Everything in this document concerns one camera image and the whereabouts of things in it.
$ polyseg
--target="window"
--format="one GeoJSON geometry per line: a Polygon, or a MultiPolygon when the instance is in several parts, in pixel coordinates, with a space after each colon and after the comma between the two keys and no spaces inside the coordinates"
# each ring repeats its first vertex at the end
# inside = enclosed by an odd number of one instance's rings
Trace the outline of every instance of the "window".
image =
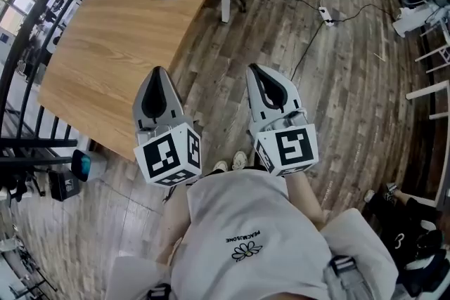
{"type": "Polygon", "coordinates": [[[5,12],[4,17],[1,19],[0,27],[8,30],[10,33],[17,35],[20,26],[23,22],[23,16],[15,11],[13,8],[9,7],[5,12]]]}
{"type": "Polygon", "coordinates": [[[28,14],[34,5],[33,0],[15,0],[14,5],[17,6],[21,11],[28,14]]]}

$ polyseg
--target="strap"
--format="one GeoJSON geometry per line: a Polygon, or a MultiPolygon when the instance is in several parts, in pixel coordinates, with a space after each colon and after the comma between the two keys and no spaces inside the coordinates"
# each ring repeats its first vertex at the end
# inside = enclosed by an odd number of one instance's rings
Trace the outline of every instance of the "strap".
{"type": "Polygon", "coordinates": [[[330,261],[330,267],[340,280],[340,286],[345,293],[345,300],[373,300],[372,291],[359,272],[354,258],[337,255],[330,261]]]}
{"type": "Polygon", "coordinates": [[[169,300],[171,290],[169,284],[158,284],[148,290],[147,300],[169,300]]]}

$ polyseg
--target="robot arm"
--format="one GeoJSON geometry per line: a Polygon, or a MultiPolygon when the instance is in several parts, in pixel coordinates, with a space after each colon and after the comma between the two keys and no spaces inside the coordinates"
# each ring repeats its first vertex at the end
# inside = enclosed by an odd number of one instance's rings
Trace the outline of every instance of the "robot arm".
{"type": "Polygon", "coordinates": [[[308,124],[295,85],[279,72],[257,64],[247,69],[254,148],[270,174],[304,171],[317,163],[316,128],[308,124]]]}
{"type": "Polygon", "coordinates": [[[200,137],[162,67],[155,67],[142,83],[133,116],[138,141],[134,154],[147,183],[171,188],[201,175],[200,137]]]}

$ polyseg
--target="power strip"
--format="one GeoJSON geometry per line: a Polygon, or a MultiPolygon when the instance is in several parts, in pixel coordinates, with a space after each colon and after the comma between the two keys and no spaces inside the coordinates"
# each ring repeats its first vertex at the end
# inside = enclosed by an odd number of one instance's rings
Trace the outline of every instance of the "power strip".
{"type": "Polygon", "coordinates": [[[327,8],[321,6],[319,8],[319,13],[321,14],[322,19],[325,20],[325,24],[327,27],[332,27],[335,24],[333,21],[331,21],[332,18],[327,8]]]}

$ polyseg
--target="white t-shirt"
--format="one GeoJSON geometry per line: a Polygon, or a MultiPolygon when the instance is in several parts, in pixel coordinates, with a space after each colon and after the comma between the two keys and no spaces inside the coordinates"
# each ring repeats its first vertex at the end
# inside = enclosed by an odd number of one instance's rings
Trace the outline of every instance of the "white t-shirt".
{"type": "Polygon", "coordinates": [[[117,258],[106,300],[143,299],[161,282],[176,300],[258,300],[291,293],[329,299],[323,272],[334,254],[353,256],[375,300],[391,299],[397,269],[355,210],[320,233],[288,201],[283,178],[257,170],[200,179],[188,191],[191,226],[170,268],[117,258]]]}
{"type": "Polygon", "coordinates": [[[285,180],[242,170],[205,177],[188,191],[191,227],[177,250],[178,300],[263,299],[287,292],[329,299],[330,249],[289,203],[285,180]]]}

